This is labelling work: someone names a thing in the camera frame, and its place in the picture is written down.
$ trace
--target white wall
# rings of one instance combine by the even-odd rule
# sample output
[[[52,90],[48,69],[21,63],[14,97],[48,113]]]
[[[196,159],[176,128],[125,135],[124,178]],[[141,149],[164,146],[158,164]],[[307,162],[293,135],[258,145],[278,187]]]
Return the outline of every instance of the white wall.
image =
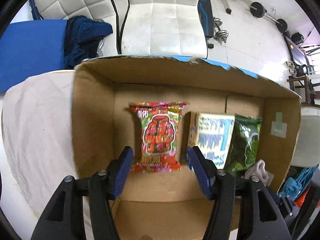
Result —
[[[32,20],[33,18],[31,13],[31,7],[29,5],[29,1],[27,1],[18,11],[15,17],[12,19],[11,23],[25,22],[25,21],[32,21]]]
[[[295,0],[250,0],[260,2],[268,13],[276,19],[282,18],[288,23],[291,34],[300,32],[305,38],[313,24]],[[320,44],[320,35],[313,29],[304,45]]]

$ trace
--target white tufted cushion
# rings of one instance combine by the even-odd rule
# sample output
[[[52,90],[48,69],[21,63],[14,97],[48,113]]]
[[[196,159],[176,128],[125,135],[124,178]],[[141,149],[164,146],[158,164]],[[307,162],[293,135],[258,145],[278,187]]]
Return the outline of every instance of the white tufted cushion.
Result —
[[[129,0],[122,54],[207,57],[199,0]]]
[[[104,56],[117,55],[117,17],[111,0],[35,0],[44,19],[69,19],[83,15],[90,19],[103,19],[112,25],[113,33],[105,38]]]

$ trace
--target dumbbell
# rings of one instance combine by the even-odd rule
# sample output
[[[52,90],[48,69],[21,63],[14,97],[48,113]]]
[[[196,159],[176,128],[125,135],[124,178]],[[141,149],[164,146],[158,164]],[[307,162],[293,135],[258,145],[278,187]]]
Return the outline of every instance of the dumbbell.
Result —
[[[271,20],[276,22],[277,28],[281,33],[285,33],[288,30],[288,24],[284,19],[277,19],[277,20],[273,19],[273,17],[271,17],[266,13],[267,10],[259,2],[253,2],[250,5],[250,12],[254,17],[257,17],[257,18],[262,18],[263,16],[269,17]]]
[[[229,32],[226,30],[222,30],[220,29],[220,26],[222,25],[222,20],[219,18],[214,17],[213,18],[213,23],[214,25],[217,27],[218,31],[216,32],[216,34],[214,35],[214,37],[217,40],[223,41],[224,43],[227,42],[227,38],[229,36]]]

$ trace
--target white bed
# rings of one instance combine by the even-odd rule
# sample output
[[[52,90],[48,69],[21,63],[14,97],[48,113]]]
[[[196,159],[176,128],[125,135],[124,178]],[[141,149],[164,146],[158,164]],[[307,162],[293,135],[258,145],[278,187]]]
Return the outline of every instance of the white bed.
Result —
[[[71,143],[73,78],[74,71],[32,76],[0,99],[1,208],[23,240],[31,238],[63,178],[72,175],[77,179]],[[84,221],[87,239],[93,239],[86,202]]]

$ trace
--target red snack bag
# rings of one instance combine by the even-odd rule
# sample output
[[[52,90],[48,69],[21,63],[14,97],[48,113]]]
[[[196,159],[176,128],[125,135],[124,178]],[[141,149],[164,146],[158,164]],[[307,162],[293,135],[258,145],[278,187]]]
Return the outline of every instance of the red snack bag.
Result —
[[[186,102],[130,103],[141,122],[141,152],[133,171],[181,170],[176,161],[177,132]]]

